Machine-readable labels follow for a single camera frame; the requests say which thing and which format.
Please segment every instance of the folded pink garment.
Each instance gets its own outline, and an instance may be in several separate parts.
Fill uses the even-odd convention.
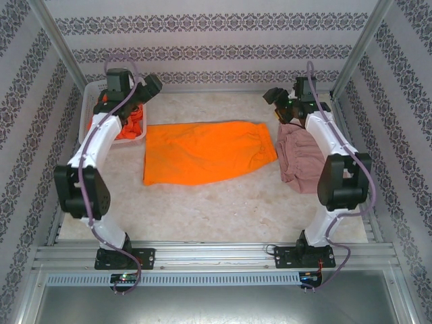
[[[276,152],[282,181],[299,193],[317,193],[325,160],[312,135],[299,125],[280,125]]]

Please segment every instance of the orange towel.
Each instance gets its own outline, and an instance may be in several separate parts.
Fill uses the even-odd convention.
[[[144,184],[208,184],[252,172],[276,158],[265,124],[148,126]]]
[[[135,137],[140,136],[142,133],[140,120],[142,120],[142,105],[139,105],[137,111],[131,112],[128,122],[121,129],[120,134],[115,138],[116,140],[134,140]]]

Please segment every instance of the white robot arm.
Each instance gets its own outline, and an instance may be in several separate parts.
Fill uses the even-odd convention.
[[[96,269],[131,269],[131,264],[134,262],[125,253],[120,253],[133,254],[132,245],[128,235],[109,215],[106,215],[111,197],[100,172],[109,148],[131,112],[140,104],[151,100],[162,89],[162,83],[155,75],[148,75],[144,82],[145,85],[141,82],[134,85],[132,73],[127,69],[108,70],[107,89],[101,92],[99,101],[93,109],[92,125],[84,142],[67,165],[58,165],[54,170],[61,209],[89,225],[80,188],[81,183],[78,179],[80,160],[84,158],[82,175],[94,219],[92,229],[101,241],[95,263]],[[99,130],[91,135],[95,128]],[[84,146],[88,141],[90,142],[86,154],[83,155]]]
[[[338,216],[353,213],[357,205],[366,200],[369,189],[367,176],[353,156],[368,172],[371,170],[371,157],[359,153],[345,139],[326,103],[320,103],[324,112],[319,111],[308,78],[296,78],[294,95],[282,88],[272,88],[263,98],[269,105],[276,106],[275,112],[282,124],[298,119],[313,136],[325,159],[317,188],[321,206],[313,222],[302,231],[295,247],[275,248],[276,267],[316,267],[318,262],[323,262],[324,267],[335,267],[328,238],[341,220]]]

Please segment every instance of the black mounting base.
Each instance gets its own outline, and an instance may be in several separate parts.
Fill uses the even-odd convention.
[[[154,248],[132,248],[129,236],[126,234],[122,250],[136,257],[140,261],[142,270],[153,270],[156,253]],[[131,258],[118,251],[99,248],[94,268],[96,270],[137,270],[138,266]]]
[[[309,246],[304,231],[297,240],[296,246],[276,246],[274,256],[277,269],[318,268],[320,260],[323,262],[323,268],[336,267],[330,245],[322,248]]]

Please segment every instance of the plastic basket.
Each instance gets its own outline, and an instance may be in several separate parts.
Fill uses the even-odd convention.
[[[80,144],[84,142],[86,135],[88,133],[87,125],[90,123],[90,120],[93,117],[93,108],[97,104],[97,99],[102,90],[107,88],[107,81],[100,80],[94,81],[86,85],[84,89],[84,98],[82,100],[82,108],[81,108],[81,118],[80,118],[80,131],[78,134],[78,140]],[[139,145],[144,140],[147,131],[147,111],[146,105],[143,105],[142,108],[142,121],[140,122],[142,134],[140,136],[135,137],[134,140],[114,140],[113,146],[131,146],[131,145]]]

